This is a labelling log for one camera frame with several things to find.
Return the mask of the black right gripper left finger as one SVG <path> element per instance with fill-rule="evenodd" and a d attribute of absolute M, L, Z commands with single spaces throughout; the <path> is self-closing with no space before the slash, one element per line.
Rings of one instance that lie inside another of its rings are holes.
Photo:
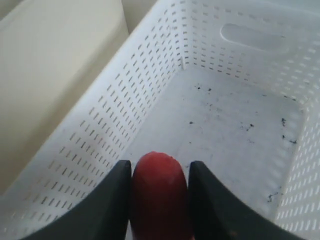
<path fill-rule="evenodd" d="M 129 221 L 132 164 L 118 161 L 80 203 L 27 240 L 124 240 Z"/>

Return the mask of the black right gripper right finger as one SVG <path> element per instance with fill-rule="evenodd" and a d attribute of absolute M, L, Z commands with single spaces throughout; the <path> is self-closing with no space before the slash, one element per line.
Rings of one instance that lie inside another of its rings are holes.
<path fill-rule="evenodd" d="M 197 240 L 298 240 L 237 198 L 202 161 L 188 177 L 189 212 Z"/>

